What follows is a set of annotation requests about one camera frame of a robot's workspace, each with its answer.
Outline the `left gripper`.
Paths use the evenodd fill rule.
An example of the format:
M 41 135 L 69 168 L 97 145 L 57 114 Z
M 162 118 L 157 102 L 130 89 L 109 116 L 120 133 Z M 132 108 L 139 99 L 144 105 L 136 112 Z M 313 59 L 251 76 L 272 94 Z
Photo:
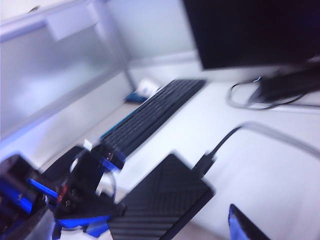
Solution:
M 106 232 L 108 220 L 122 216 L 125 205 L 116 203 L 116 179 L 108 175 L 113 193 L 96 193 L 101 174 L 94 176 L 70 175 L 58 195 L 60 170 L 52 165 L 43 173 L 35 169 L 19 154 L 0 163 L 0 216 L 26 218 L 37 210 L 48 207 L 54 211 L 54 235 L 62 230 L 82 227 L 83 232 L 99 237 Z

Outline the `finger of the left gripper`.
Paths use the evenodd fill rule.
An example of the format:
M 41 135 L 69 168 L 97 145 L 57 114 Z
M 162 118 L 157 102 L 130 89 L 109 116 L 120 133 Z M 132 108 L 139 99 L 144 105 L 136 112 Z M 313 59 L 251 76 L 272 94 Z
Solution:
M 73 185 L 98 185 L 105 173 L 120 171 L 125 165 L 125 154 L 108 143 L 83 149 L 72 163 Z

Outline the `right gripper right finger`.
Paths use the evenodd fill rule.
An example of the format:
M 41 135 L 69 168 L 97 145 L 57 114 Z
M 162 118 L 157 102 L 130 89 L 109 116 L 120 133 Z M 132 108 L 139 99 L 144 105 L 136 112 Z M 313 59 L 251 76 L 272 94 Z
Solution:
M 235 204 L 229 206 L 228 226 L 231 240 L 270 239 Z

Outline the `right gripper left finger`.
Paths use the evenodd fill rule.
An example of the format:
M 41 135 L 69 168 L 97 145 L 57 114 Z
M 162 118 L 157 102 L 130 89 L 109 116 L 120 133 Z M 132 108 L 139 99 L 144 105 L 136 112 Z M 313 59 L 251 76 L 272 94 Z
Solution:
M 44 207 L 14 232 L 15 240 L 51 240 L 55 227 L 53 212 Z

